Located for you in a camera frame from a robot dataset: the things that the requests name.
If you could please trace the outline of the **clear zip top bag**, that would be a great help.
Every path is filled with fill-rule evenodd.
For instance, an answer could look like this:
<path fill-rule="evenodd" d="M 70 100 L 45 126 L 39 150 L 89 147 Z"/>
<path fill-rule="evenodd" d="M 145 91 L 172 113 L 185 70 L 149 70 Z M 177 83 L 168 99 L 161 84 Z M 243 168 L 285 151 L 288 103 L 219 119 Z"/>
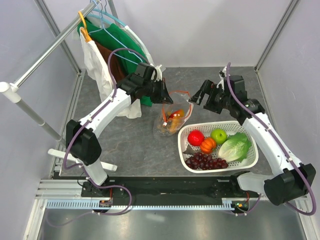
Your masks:
<path fill-rule="evenodd" d="M 169 92 L 173 104 L 163 103 L 160 115 L 155 119 L 153 135 L 167 137 L 177 133 L 191 117 L 194 104 L 189 102 L 188 91 L 176 90 Z"/>

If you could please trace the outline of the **yellow ginger root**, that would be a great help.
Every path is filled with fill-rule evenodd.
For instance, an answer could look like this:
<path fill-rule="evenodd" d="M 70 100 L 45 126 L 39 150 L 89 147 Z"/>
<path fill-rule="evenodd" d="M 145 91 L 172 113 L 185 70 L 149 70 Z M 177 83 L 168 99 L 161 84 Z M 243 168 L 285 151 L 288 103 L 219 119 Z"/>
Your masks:
<path fill-rule="evenodd" d="M 169 118 L 164 128 L 170 134 L 174 134 L 181 128 L 183 122 L 182 118 Z"/>

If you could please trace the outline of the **brown longan cluster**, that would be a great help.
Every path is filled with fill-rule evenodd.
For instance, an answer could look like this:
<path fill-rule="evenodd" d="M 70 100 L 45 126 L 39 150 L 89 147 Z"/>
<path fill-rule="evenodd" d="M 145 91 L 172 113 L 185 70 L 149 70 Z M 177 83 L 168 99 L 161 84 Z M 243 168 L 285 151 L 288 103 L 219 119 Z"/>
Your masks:
<path fill-rule="evenodd" d="M 169 121 L 157 121 L 155 123 L 155 129 L 158 133 L 163 135 L 171 135 L 171 126 L 172 126 L 172 120 Z"/>

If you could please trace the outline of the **green apple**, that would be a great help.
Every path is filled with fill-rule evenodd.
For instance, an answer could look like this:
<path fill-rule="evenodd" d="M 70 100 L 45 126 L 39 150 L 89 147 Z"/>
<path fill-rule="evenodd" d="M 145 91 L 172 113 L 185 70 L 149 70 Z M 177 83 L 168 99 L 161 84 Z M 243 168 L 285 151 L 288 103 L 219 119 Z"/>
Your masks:
<path fill-rule="evenodd" d="M 216 142 L 217 145 L 222 145 L 228 139 L 226 132 L 220 128 L 212 130 L 210 137 Z"/>

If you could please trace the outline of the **red apple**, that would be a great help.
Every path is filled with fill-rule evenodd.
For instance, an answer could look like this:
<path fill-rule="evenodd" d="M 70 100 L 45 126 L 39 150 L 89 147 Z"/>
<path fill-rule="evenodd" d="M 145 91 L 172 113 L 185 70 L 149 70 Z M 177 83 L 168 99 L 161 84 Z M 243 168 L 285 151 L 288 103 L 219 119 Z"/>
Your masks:
<path fill-rule="evenodd" d="M 196 147 L 199 147 L 204 140 L 205 136 L 200 130 L 191 131 L 187 137 L 189 144 Z"/>

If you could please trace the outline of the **small orange pumpkin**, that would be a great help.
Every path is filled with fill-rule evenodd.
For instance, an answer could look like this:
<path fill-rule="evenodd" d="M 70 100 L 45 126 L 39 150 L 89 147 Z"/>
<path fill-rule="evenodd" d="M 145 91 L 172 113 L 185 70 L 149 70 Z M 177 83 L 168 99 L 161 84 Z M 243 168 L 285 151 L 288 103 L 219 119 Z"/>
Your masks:
<path fill-rule="evenodd" d="M 210 154 L 215 150 L 217 147 L 216 141 L 211 138 L 207 137 L 203 140 L 203 142 L 200 144 L 200 150 L 204 154 Z"/>

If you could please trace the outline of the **purple grape bunch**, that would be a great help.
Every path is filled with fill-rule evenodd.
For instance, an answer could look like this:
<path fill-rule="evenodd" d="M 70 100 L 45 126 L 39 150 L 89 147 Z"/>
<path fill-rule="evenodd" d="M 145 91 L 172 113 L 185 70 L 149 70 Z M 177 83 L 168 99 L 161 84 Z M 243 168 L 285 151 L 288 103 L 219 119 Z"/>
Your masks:
<path fill-rule="evenodd" d="M 188 157 L 185 161 L 188 168 L 192 170 L 218 170 L 227 169 L 229 164 L 222 158 L 214 158 L 211 154 L 204 154 L 196 152 L 194 155 Z"/>

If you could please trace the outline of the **red yellow mango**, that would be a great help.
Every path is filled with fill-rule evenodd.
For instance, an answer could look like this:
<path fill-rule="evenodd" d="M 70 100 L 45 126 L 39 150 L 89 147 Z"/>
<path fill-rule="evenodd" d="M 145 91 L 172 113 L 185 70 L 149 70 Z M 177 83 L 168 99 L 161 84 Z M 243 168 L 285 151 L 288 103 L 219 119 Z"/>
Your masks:
<path fill-rule="evenodd" d="M 168 119 L 179 119 L 185 117 L 185 111 L 183 109 L 179 109 L 174 111 L 168 116 Z"/>

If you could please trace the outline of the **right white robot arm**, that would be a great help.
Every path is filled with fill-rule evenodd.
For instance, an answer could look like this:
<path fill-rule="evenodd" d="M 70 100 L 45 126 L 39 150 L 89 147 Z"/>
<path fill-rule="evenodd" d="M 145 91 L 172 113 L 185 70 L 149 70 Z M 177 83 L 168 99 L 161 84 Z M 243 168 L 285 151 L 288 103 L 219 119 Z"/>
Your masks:
<path fill-rule="evenodd" d="M 310 163 L 303 164 L 284 144 L 260 102 L 248 98 L 243 77 L 226 76 L 218 84 L 207 79 L 189 101 L 200 105 L 205 95 L 208 99 L 204 109 L 217 114 L 223 109 L 228 110 L 253 137 L 272 171 L 271 175 L 238 173 L 236 180 L 229 184 L 230 193 L 235 197 L 242 196 L 246 191 L 260 193 L 276 206 L 309 194 L 315 209 L 316 199 L 311 185 L 316 169 Z"/>

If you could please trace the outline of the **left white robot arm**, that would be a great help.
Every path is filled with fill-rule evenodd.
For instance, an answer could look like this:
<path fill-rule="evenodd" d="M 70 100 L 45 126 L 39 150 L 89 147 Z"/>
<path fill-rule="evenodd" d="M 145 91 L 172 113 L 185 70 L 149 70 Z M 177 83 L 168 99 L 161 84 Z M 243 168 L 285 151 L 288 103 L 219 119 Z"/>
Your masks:
<path fill-rule="evenodd" d="M 119 81 L 111 94 L 90 114 L 66 125 L 66 155 L 72 155 L 78 166 L 92 182 L 92 191 L 106 196 L 110 185 L 100 162 L 102 148 L 99 136 L 105 127 L 125 108 L 141 97 L 149 97 L 153 104 L 173 104 L 164 80 L 157 79 L 154 66 L 141 62 L 134 73 Z"/>

